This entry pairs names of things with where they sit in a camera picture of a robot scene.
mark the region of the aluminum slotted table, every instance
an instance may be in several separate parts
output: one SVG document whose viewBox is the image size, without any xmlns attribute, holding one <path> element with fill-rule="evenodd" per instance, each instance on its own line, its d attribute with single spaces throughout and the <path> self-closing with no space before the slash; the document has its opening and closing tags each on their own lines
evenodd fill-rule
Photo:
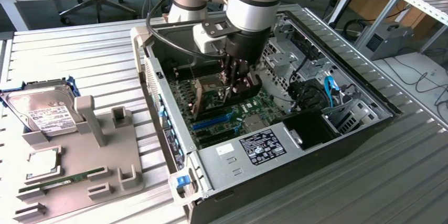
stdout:
<svg viewBox="0 0 448 224">
<path fill-rule="evenodd" d="M 283 7 L 310 26 L 343 59 L 403 110 L 394 125 L 343 160 L 250 204 L 215 223 L 442 223 L 448 219 L 446 124 L 359 54 L 327 24 L 298 5 Z M 16 33 L 6 44 L 3 80 L 42 73 L 46 64 L 78 79 L 95 97 L 96 113 L 124 105 L 134 113 L 147 188 L 136 195 L 82 209 L 44 223 L 187 223 L 167 185 L 167 166 L 135 70 L 130 29 L 143 20 Z M 0 218 L 14 197 L 6 153 L 16 150 L 18 120 L 0 117 Z M 10 219 L 2 223 L 16 223 Z"/>
</svg>

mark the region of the office chair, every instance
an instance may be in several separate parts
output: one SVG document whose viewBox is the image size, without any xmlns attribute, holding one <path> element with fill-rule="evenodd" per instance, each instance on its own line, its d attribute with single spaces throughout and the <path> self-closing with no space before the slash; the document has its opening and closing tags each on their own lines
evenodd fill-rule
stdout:
<svg viewBox="0 0 448 224">
<path fill-rule="evenodd" d="M 114 7 L 115 9 L 123 10 L 123 11 L 134 14 L 134 18 L 138 18 L 138 12 L 134 9 L 131 9 L 131 8 L 128 8 L 128 7 L 126 7 L 124 5 L 120 5 L 120 4 L 110 2 L 108 0 L 87 0 L 86 2 L 84 2 L 84 0 L 78 0 L 78 5 L 75 5 L 71 9 L 59 13 L 59 16 L 62 18 L 60 19 L 62 23 L 68 25 L 71 23 L 71 21 L 70 21 L 70 18 L 66 17 L 66 15 L 72 14 L 78 10 L 84 9 L 86 7 L 88 7 L 91 5 L 95 5 L 95 7 L 96 7 L 96 22 L 98 23 L 102 23 L 102 18 L 100 18 L 102 5 L 107 5 L 110 7 Z"/>
</svg>

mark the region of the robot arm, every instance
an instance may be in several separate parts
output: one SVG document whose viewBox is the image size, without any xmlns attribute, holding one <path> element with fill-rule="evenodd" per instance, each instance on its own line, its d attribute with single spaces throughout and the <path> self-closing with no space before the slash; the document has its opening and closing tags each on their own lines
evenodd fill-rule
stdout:
<svg viewBox="0 0 448 224">
<path fill-rule="evenodd" d="M 280 0 L 227 0 L 227 15 L 219 19 L 206 18 L 207 1 L 174 0 L 170 22 L 202 19 L 202 24 L 194 27 L 194 38 L 200 51 L 224 51 L 227 54 L 220 62 L 223 88 L 218 91 L 223 107 L 254 97 L 260 91 L 262 80 L 254 73 L 254 65 L 270 38 Z M 200 96 L 200 90 L 207 87 L 200 83 L 196 86 Z M 204 101 L 202 97 L 196 98 L 192 107 L 195 116 L 210 107 Z"/>
</svg>

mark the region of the hard drive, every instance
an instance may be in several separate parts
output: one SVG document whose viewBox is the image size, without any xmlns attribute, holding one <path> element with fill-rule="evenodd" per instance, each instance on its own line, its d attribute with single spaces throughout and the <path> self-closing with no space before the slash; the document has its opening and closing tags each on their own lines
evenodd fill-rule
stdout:
<svg viewBox="0 0 448 224">
<path fill-rule="evenodd" d="M 79 92 L 72 78 L 3 86 L 0 99 L 30 132 L 56 136 L 76 131 L 83 116 L 75 111 Z"/>
</svg>

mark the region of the warning label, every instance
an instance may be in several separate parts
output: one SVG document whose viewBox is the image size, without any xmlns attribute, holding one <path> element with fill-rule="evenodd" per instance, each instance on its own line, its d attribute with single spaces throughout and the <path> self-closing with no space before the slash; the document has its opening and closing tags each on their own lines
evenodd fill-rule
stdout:
<svg viewBox="0 0 448 224">
<path fill-rule="evenodd" d="M 28 115 L 44 133 L 75 127 L 67 106 L 28 111 Z"/>
<path fill-rule="evenodd" d="M 259 165 L 287 153 L 272 130 L 263 131 L 240 139 L 240 143 L 251 162 L 255 165 Z"/>
</svg>

